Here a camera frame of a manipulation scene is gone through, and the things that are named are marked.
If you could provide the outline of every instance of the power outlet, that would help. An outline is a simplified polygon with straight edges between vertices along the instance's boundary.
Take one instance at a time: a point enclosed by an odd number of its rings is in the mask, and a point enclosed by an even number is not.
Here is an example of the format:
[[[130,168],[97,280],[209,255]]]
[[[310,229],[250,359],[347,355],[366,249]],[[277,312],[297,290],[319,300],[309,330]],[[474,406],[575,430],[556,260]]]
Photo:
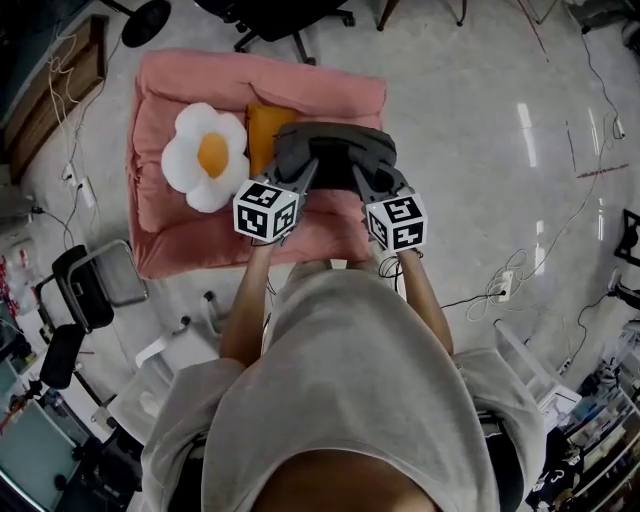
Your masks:
[[[498,302],[507,302],[511,298],[511,285],[513,284],[513,272],[507,270],[502,273],[502,280],[500,281],[500,292],[505,292],[504,295],[498,297]]]

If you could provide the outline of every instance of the fried egg pillow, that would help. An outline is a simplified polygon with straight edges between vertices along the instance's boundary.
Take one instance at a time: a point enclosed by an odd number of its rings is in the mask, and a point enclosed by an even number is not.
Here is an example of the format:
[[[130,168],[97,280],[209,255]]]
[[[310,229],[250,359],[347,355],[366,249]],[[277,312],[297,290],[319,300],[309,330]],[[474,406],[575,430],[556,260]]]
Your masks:
[[[215,212],[249,177],[247,131],[233,114],[218,114],[206,103],[186,107],[175,126],[176,136],[162,152],[162,172],[191,208]]]

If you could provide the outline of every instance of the gray t-shirt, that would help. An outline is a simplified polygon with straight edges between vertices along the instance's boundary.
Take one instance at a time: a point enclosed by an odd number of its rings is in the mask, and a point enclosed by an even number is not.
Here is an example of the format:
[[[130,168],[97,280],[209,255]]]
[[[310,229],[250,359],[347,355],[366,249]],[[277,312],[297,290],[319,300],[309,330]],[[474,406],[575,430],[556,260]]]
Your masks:
[[[542,417],[497,351],[449,357],[401,297],[362,271],[326,271],[278,299],[253,366],[221,359],[174,379],[143,452],[151,510],[167,510],[190,442],[208,431],[202,510],[249,511],[284,461],[334,449],[386,461],[443,512],[497,511],[476,410],[503,419],[531,489]]]

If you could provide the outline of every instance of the plug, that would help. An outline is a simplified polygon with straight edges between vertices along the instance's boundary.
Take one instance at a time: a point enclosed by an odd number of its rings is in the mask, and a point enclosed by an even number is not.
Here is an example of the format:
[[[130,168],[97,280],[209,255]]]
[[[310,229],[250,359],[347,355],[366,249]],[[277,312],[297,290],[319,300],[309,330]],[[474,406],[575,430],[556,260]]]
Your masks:
[[[78,185],[78,178],[76,177],[76,170],[73,167],[73,163],[69,162],[65,166],[64,172],[62,173],[62,181],[69,183],[74,188]]]
[[[513,282],[513,272],[506,270],[502,273],[500,280],[500,297],[498,302],[507,302],[511,298],[511,283]]]

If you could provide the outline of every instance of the black chair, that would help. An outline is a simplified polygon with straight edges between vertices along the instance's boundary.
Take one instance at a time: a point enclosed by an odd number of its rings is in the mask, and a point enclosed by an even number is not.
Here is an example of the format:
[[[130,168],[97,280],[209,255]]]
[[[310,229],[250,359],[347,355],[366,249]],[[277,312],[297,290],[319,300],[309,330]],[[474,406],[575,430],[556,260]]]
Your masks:
[[[283,37],[293,36],[302,62],[315,66],[316,59],[307,55],[300,39],[300,30],[327,16],[342,18],[347,27],[355,26],[356,19],[353,13],[338,9],[345,1],[196,0],[196,3],[211,14],[222,18],[225,23],[236,23],[239,32],[249,30],[234,45],[236,52],[246,53],[246,45],[257,37],[271,43]]]

